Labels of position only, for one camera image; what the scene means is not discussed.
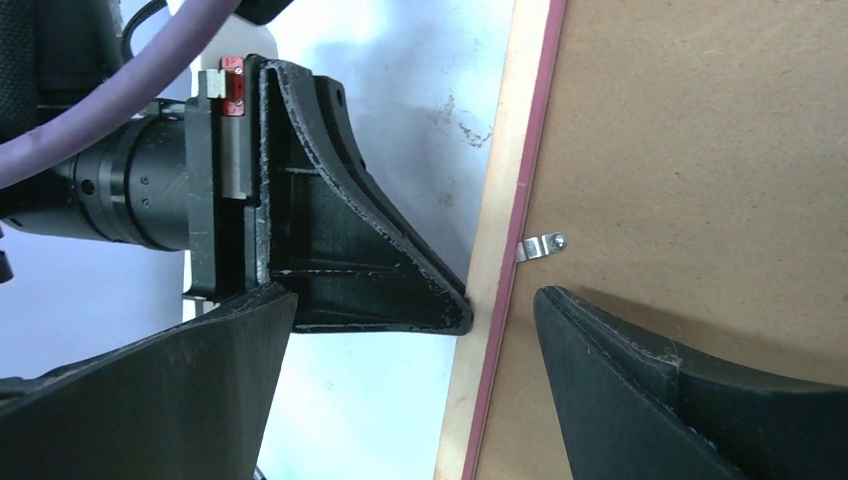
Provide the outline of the pink wooden picture frame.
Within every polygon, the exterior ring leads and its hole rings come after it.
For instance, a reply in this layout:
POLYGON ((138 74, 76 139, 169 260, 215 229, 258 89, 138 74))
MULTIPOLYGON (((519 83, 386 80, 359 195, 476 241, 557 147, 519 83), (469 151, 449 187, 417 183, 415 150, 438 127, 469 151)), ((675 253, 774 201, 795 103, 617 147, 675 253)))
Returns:
POLYGON ((472 331, 457 340, 433 476, 471 479, 492 395, 567 4, 513 4, 466 293, 472 331))

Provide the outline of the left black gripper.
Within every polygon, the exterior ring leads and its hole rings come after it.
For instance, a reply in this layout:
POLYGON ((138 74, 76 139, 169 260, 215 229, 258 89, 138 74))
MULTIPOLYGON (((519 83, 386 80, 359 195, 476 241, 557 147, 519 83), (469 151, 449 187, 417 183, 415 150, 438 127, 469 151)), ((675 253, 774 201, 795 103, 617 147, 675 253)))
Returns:
POLYGON ((262 60, 235 73, 243 114, 200 94, 69 160, 67 236, 186 251, 193 299, 261 285, 266 263, 298 333, 469 332, 463 282, 367 171, 342 84, 262 60))

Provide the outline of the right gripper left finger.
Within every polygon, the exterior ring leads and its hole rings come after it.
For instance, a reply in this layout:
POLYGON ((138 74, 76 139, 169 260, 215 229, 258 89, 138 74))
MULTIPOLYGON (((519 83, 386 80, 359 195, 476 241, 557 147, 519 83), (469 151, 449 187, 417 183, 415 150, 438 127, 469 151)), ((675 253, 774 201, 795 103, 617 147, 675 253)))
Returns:
POLYGON ((250 479, 297 297, 278 285, 1 382, 5 479, 250 479))

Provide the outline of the brown cardboard backing board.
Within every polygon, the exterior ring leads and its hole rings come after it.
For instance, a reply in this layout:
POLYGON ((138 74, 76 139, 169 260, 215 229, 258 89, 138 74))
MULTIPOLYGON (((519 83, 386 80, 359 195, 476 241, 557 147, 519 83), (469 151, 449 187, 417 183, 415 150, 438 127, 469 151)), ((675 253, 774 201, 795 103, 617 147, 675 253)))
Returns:
POLYGON ((753 368, 847 380, 847 5, 572 1, 476 475, 571 472, 533 319, 560 285, 753 368))

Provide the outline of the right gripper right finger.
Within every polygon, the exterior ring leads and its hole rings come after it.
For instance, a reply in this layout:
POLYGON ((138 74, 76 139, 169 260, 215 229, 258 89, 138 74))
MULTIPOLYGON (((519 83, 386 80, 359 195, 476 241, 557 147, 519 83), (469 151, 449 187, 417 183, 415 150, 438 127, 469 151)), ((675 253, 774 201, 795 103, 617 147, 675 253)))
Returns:
POLYGON ((557 286, 534 320, 576 479, 843 479, 847 390, 706 354, 557 286))

